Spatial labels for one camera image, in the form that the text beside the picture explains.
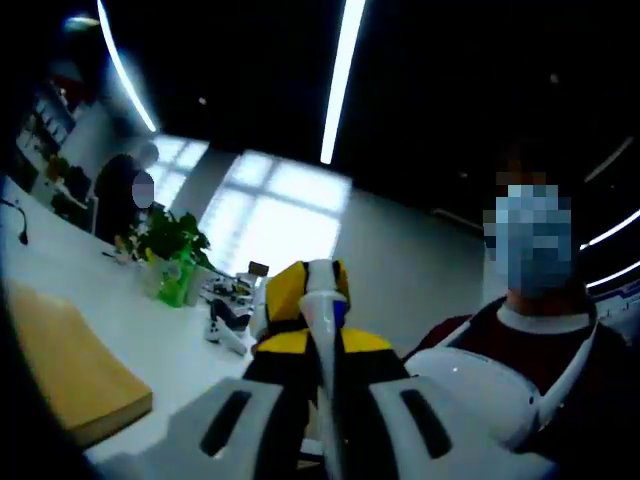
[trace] person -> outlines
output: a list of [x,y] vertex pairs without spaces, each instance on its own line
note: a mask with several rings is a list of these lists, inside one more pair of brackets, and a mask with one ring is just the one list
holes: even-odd
[[637,435],[640,396],[637,365],[622,337],[602,325],[594,331],[597,314],[579,257],[589,212],[571,178],[578,177],[571,161],[570,145],[553,134],[518,136],[508,144],[498,162],[495,204],[485,217],[485,242],[506,296],[473,317],[435,326],[404,361],[410,374],[427,374],[428,349],[468,322],[450,346],[506,365],[544,395],[594,333],[562,408],[521,447],[589,471],[592,462],[622,459],[625,438]]
[[133,199],[133,181],[139,172],[153,165],[157,158],[158,148],[148,142],[137,159],[128,154],[118,154],[104,166],[94,188],[94,194],[98,197],[95,232],[98,238],[120,246],[120,238],[127,234],[140,211]]

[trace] white desk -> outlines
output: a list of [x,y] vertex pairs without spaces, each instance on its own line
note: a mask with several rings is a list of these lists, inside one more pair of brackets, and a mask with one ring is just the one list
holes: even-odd
[[19,200],[29,225],[24,246],[17,238],[21,215],[2,207],[4,275],[70,299],[100,340],[153,391],[152,412],[89,449],[90,458],[143,450],[162,437],[171,413],[222,378],[244,373],[250,354],[241,358],[204,340],[206,305],[172,309],[146,298],[133,266],[102,255],[113,247],[46,210],[9,179],[2,197]]

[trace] window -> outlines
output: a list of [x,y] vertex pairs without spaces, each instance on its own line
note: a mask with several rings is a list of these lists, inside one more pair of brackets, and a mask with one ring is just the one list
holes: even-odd
[[209,144],[166,135],[152,142],[158,147],[158,161],[147,173],[153,178],[154,200],[168,209]]
[[200,221],[211,263],[235,274],[253,260],[274,275],[296,260],[331,257],[350,190],[350,179],[326,170],[244,153]]

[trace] black ceiling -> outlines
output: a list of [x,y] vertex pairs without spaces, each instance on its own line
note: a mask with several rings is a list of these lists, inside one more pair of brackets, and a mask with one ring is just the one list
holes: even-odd
[[[637,135],[633,11],[511,3],[368,0],[330,168],[480,224],[496,147],[522,119],[567,125],[580,162],[566,168],[578,178]],[[343,1],[104,5],[163,130],[319,164]],[[588,185],[594,236],[640,206],[638,140]],[[638,239],[603,270],[639,260]]]

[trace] green bottle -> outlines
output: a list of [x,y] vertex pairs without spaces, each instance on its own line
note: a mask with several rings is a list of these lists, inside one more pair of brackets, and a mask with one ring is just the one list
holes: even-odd
[[163,273],[162,288],[158,298],[171,307],[181,307],[189,289],[194,267],[195,262],[191,258],[189,241],[182,250],[171,256],[169,265]]

